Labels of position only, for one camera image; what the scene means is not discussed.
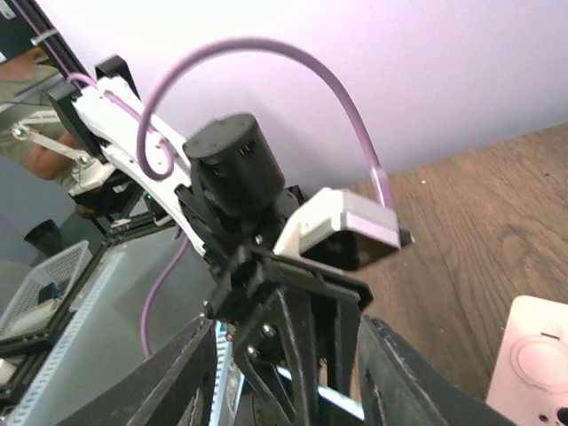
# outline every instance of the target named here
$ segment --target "purple cable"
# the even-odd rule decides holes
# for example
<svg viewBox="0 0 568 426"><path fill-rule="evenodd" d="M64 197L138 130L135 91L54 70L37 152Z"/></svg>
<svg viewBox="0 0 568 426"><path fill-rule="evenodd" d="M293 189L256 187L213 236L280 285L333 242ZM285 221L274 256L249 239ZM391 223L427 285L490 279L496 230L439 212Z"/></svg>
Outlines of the purple cable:
<svg viewBox="0 0 568 426"><path fill-rule="evenodd" d="M189 247L189 239L184 236L184 239L181 243L179 250L177 251L176 255L171 259L170 264L166 266L166 269L160 274L157 278L155 283L153 284L152 288L150 288L150 292L146 298L146 302L144 303L144 309L142 310L142 319L140 321L140 338L142 340L142 349L144 350L144 355L146 355L146 359L152 357L152 350L150 349L150 339L148 337L148 322L150 320L150 311L152 309L152 304L154 303L154 299L158 294L158 290L164 283L164 281L168 278L170 273L176 267L176 265L181 260L182 255L184 255L185 251Z"/></svg>
<svg viewBox="0 0 568 426"><path fill-rule="evenodd" d="M81 73L71 73L67 77L67 81L70 82L70 83L82 82L82 83L87 84L88 86L92 86L94 88L97 88L97 82L94 79L92 79L88 75L81 74ZM105 98L110 100L112 103L116 104L121 109L123 109L126 113L128 113L137 122L140 122L140 114L137 113L136 110L134 110L134 108L132 108L130 105L128 105L122 99L120 99L114 93L112 93L111 91L104 91L103 95L105 96ZM148 126L148 129L150 131L157 131L156 128L152 124L150 124ZM168 168L167 168L166 172L163 174L164 178L167 178L174 171L174 156L170 151L170 147L166 144L166 142L162 138L160 139L160 148L166 154L166 158L168 159Z"/></svg>
<svg viewBox="0 0 568 426"><path fill-rule="evenodd" d="M189 69L195 67L200 62L232 51L268 51L270 53L277 53L308 67L324 82L326 82L327 86L329 86L343 106L343 109L355 130L355 134L357 135L361 148L363 149L363 154L367 159L367 164L371 174L371 181L375 187L377 200L383 206L394 209L394 201L392 199L391 189L389 187L386 173L381 166L379 157L373 147L373 142L371 142L367 128L363 123L363 119L355 107L353 100L349 96L349 93L343 87L341 82L329 70L329 68L306 51L301 51L295 46L279 42L277 40L257 37L234 38L206 44L196 51L192 51L184 56L154 86L146 101L144 111L139 121L140 125L138 127L137 136L138 164L147 176L152 179L162 178L162 175L152 170L146 158L146 133L150 124L150 119L155 109L166 95L167 90L184 72L189 71Z"/></svg>
<svg viewBox="0 0 568 426"><path fill-rule="evenodd" d="M28 25L35 31L35 33L40 36L42 33L41 31L34 25L34 23L32 22L32 20L28 17L28 15L24 12L24 10L21 8L21 6L18 4L18 2L16 0L10 0L10 2L13 4L13 6L18 10L18 12L20 13L20 15L24 18L24 20L26 20L26 22L28 23ZM51 52L52 57L55 59L55 61L61 66L61 69L63 70L63 72L65 73L64 76L68 76L71 73L69 72L69 70L67 69L67 67L65 66L65 64L63 63L63 61L61 60L61 58L59 57L59 55L53 50L53 48L50 46L49 43L47 43L46 41L43 42L43 44L45 44L45 47L47 47L47 49Z"/></svg>

